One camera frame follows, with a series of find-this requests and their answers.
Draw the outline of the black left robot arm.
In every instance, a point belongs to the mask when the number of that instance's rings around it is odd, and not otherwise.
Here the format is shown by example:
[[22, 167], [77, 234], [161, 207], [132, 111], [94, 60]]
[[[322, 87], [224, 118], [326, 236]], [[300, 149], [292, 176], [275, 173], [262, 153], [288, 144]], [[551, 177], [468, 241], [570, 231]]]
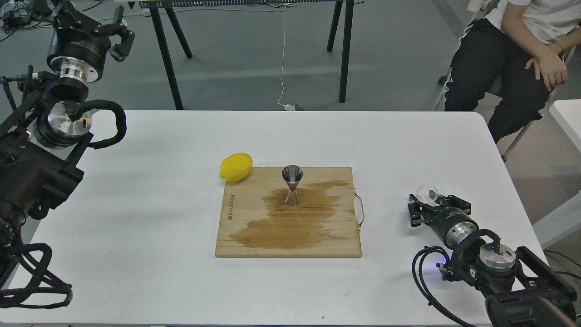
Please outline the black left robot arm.
[[2, 77], [12, 114], [1, 124], [1, 284], [17, 265], [31, 275], [21, 288], [1, 290], [2, 308], [34, 308], [25, 301], [36, 294], [60, 294], [64, 300], [43, 309], [68, 306], [71, 285], [48, 269], [51, 248], [25, 244], [21, 228], [28, 218], [40, 220], [69, 198], [83, 179], [77, 164], [87, 148], [102, 149], [122, 141], [127, 131], [123, 108], [113, 101], [88, 101], [89, 83], [101, 79], [106, 55], [122, 62], [135, 34], [119, 6], [112, 23], [102, 24], [77, 10], [69, 0], [28, 0], [5, 13], [4, 31], [33, 21], [54, 29], [48, 72]]

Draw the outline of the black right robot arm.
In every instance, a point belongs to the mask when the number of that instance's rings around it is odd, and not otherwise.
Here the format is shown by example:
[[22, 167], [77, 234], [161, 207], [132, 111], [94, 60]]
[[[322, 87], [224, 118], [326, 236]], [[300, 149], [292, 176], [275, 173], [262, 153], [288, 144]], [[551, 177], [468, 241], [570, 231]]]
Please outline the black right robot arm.
[[452, 314], [429, 291], [423, 263], [441, 254], [437, 267], [444, 281], [463, 281], [485, 297], [494, 327], [573, 327], [575, 289], [527, 247], [516, 250], [501, 243], [495, 232], [480, 228], [470, 218], [471, 204], [454, 195], [431, 194], [434, 205], [409, 195], [409, 223], [429, 226], [443, 246], [424, 247], [413, 258], [416, 286], [445, 317], [461, 326], [468, 323]]

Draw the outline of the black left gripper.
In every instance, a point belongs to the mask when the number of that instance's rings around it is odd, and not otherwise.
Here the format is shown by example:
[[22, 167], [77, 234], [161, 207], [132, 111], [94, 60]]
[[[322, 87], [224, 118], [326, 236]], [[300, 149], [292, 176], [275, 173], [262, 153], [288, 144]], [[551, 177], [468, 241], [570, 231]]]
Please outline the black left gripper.
[[27, 5], [27, 25], [38, 21], [61, 28], [54, 30], [46, 59], [52, 71], [59, 73], [65, 65], [75, 63], [83, 69], [85, 81], [92, 83], [103, 75], [107, 51], [117, 62], [129, 56], [135, 33], [123, 20], [123, 7], [116, 8], [112, 23], [94, 28], [94, 20], [77, 10], [70, 0], [51, 2], [53, 9], [46, 0], [31, 0]]

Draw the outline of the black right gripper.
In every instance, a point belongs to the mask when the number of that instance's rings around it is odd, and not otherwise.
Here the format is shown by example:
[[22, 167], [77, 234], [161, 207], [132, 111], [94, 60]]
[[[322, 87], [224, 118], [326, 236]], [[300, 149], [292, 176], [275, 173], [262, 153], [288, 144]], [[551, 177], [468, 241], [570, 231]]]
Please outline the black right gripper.
[[443, 209], [423, 203], [414, 194], [409, 195], [409, 224], [412, 227], [425, 224], [450, 250], [454, 250], [467, 236], [479, 230], [471, 215], [471, 203], [456, 195], [439, 195], [436, 202]]

